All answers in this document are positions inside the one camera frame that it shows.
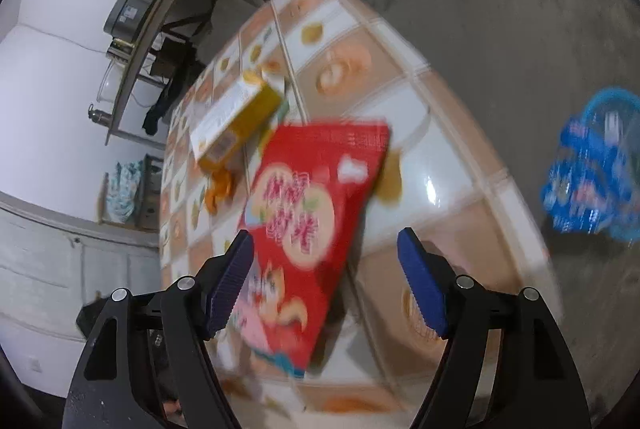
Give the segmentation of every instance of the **table top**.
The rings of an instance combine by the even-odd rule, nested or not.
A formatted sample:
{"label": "table top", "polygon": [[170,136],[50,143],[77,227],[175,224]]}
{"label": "table top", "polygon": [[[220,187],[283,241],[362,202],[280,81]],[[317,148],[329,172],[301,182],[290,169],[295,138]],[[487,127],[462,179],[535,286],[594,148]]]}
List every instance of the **table top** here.
{"label": "table top", "polygon": [[[280,67],[289,109],[229,164],[238,189],[210,216],[189,130],[217,88],[264,63]],[[491,144],[427,60],[360,0],[271,0],[177,106],[162,175],[162,283],[193,275],[225,252],[271,130],[340,117],[383,117],[392,136],[360,250],[347,264],[306,376],[293,380],[261,361],[231,327],[208,350],[230,399],[267,409],[267,425],[280,427],[273,416],[283,414],[300,425],[329,413],[379,413],[392,415],[386,424],[407,427],[444,342],[425,326],[398,263],[400,229],[411,226],[425,246],[486,287],[513,293],[535,286],[557,319],[561,306],[542,237]],[[485,372],[496,355],[492,339]]]}

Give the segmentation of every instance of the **red snack box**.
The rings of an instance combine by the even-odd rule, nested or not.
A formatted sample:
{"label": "red snack box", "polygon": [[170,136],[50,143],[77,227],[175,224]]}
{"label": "red snack box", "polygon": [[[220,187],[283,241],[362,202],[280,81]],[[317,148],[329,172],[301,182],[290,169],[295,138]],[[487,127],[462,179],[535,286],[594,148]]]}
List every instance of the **red snack box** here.
{"label": "red snack box", "polygon": [[240,228],[254,265],[231,322],[261,357],[304,375],[389,139],[383,122],[281,126]]}

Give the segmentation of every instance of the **wall outlet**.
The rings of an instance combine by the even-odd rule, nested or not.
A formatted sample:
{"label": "wall outlet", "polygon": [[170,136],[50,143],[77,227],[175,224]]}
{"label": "wall outlet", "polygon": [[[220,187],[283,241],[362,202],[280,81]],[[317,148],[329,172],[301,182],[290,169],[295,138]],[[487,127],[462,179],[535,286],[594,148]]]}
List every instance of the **wall outlet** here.
{"label": "wall outlet", "polygon": [[29,361],[29,369],[31,371],[35,371],[36,373],[42,373],[42,366],[40,365],[40,361],[35,357],[28,357]]}

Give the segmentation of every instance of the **white cabinet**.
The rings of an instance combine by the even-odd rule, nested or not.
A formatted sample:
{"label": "white cabinet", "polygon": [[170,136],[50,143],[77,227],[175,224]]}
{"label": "white cabinet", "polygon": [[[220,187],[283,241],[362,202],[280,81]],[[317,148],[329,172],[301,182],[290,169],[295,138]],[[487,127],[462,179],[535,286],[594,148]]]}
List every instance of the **white cabinet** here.
{"label": "white cabinet", "polygon": [[159,290],[158,251],[77,235],[0,210],[0,314],[23,326],[82,340],[76,316],[119,287]]}

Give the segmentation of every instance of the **yellow snack box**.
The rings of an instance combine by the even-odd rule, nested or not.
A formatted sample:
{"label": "yellow snack box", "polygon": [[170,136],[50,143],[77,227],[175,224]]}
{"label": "yellow snack box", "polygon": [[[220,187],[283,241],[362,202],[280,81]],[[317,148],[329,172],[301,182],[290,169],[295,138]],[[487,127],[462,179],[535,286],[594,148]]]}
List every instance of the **yellow snack box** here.
{"label": "yellow snack box", "polygon": [[260,75],[245,70],[191,131],[193,154],[202,170],[211,173],[224,168],[281,100],[282,96]]}

